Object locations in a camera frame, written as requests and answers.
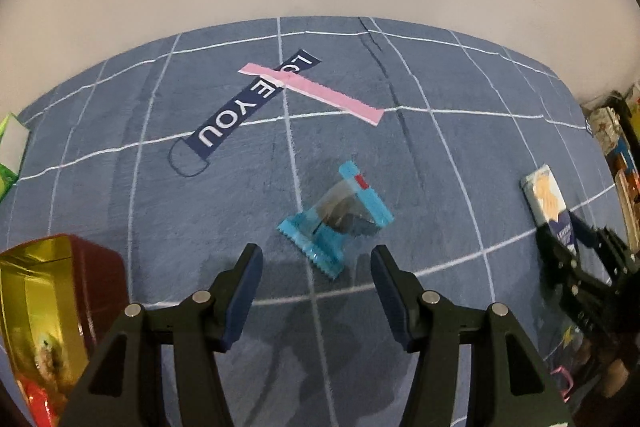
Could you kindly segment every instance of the silver screw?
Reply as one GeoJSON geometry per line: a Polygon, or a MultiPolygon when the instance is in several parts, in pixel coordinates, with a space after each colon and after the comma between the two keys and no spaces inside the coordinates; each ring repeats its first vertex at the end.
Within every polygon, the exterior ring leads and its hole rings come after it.
{"type": "Polygon", "coordinates": [[[124,308],[124,314],[127,315],[127,317],[135,317],[141,311],[142,311],[142,306],[140,306],[137,303],[130,304],[129,306],[124,308]]]}
{"type": "Polygon", "coordinates": [[[491,305],[491,311],[499,317],[504,317],[507,313],[509,313],[509,309],[507,308],[507,306],[505,306],[501,302],[493,303],[491,305]]]}
{"type": "Polygon", "coordinates": [[[427,304],[438,304],[440,302],[440,294],[432,290],[427,290],[422,294],[422,300],[427,304]]]}
{"type": "Polygon", "coordinates": [[[211,298],[211,294],[206,290],[198,290],[191,296],[191,298],[194,300],[194,302],[203,304],[211,298]]]}

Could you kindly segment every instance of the table surface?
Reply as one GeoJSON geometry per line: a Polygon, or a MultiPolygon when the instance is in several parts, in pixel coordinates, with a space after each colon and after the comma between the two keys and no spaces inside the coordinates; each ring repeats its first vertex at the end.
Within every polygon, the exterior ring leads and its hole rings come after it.
{"type": "MultiPolygon", "coordinates": [[[[369,253],[451,301],[501,301],[547,356],[562,314],[541,295],[534,223],[520,179],[548,164],[566,204],[626,237],[613,181],[566,86],[549,68],[491,42],[370,18],[283,18],[150,42],[60,84],[19,116],[31,129],[21,178],[0,203],[0,241],[77,233],[122,254],[130,297],[170,305],[208,287],[246,243],[265,266],[241,339],[219,355],[239,426],[399,422],[416,363],[391,336],[369,253]],[[305,73],[385,114],[372,126],[286,92],[237,128],[193,178],[169,165],[188,136],[250,78],[303,48],[305,73]],[[396,220],[345,245],[331,282],[277,231],[353,159],[396,220]]],[[[593,252],[586,267],[604,277],[593,252]]],[[[166,408],[180,425],[170,347],[166,408]]],[[[470,352],[461,349],[464,417],[470,352]]],[[[10,381],[6,359],[0,376],[10,381]]]]}

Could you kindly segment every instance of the transparent plastic wrapper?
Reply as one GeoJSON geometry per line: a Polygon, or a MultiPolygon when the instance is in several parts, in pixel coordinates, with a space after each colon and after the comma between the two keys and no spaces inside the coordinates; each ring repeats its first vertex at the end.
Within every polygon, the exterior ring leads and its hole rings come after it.
{"type": "Polygon", "coordinates": [[[343,163],[338,171],[342,181],[310,209],[287,217],[278,226],[330,279],[344,269],[342,245],[347,237],[374,235],[394,220],[354,162],[343,163]]]}

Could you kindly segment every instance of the green box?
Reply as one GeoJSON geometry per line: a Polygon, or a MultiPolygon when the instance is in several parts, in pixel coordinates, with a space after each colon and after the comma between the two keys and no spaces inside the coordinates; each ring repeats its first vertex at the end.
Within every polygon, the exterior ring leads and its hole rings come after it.
{"type": "Polygon", "coordinates": [[[29,129],[14,114],[0,123],[0,200],[18,180],[28,139],[29,129]]]}

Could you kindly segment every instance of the pink object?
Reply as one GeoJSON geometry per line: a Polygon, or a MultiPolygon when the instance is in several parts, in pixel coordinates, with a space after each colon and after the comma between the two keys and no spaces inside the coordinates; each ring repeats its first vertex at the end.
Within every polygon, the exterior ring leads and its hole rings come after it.
{"type": "Polygon", "coordinates": [[[552,375],[556,375],[558,373],[564,377],[564,379],[566,380],[566,383],[569,386],[567,389],[563,389],[562,391],[560,391],[562,399],[564,400],[565,403],[567,403],[570,398],[569,392],[574,388],[574,379],[572,378],[571,373],[569,373],[569,370],[566,367],[564,367],[564,365],[559,365],[553,371],[551,371],[552,375]]]}
{"type": "Polygon", "coordinates": [[[295,92],[320,102],[344,109],[346,112],[373,126],[380,123],[380,119],[384,114],[382,109],[371,107],[360,100],[355,100],[355,98],[351,98],[344,93],[316,84],[308,78],[290,71],[275,71],[249,62],[239,73],[261,76],[278,87],[286,86],[295,92]]]}

